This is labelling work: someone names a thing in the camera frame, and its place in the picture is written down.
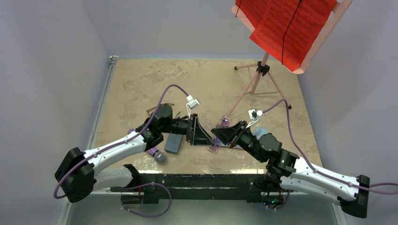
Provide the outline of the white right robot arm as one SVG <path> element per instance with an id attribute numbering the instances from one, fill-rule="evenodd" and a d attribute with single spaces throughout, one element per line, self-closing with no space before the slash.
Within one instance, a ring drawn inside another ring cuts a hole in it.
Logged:
<path id="1" fill-rule="evenodd" d="M 324 197 L 343 212 L 357 218 L 367 218 L 370 178 L 333 172 L 305 160 L 282 147 L 282 143 L 266 133 L 255 136 L 246 122 L 232 127 L 213 128 L 211 132 L 221 143 L 240 146 L 257 161 L 266 163 L 267 174 L 263 184 L 266 189 L 277 188 Z"/>

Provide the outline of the grey glasses case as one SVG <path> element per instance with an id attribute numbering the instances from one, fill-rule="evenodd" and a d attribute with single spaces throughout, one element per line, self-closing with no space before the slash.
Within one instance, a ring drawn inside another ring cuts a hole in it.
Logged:
<path id="1" fill-rule="evenodd" d="M 178 154 L 181 149 L 183 138 L 183 135 L 169 134 L 165 143 L 164 150 L 167 153 Z"/>

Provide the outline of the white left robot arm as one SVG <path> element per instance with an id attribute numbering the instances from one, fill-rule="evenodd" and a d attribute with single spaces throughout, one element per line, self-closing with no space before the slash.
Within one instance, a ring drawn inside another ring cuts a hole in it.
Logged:
<path id="1" fill-rule="evenodd" d="M 109 166 L 129 156 L 148 151 L 164 138 L 163 134 L 184 135 L 191 146 L 212 146 L 210 135 L 200 125 L 198 115 L 173 117 L 172 107 L 161 104 L 141 126 L 123 138 L 91 150 L 75 147 L 69 150 L 55 172 L 58 189 L 71 203 L 86 198 L 92 191 L 121 187 L 129 192 L 139 188 L 141 177 L 132 165 L 123 165 L 117 169 Z"/>

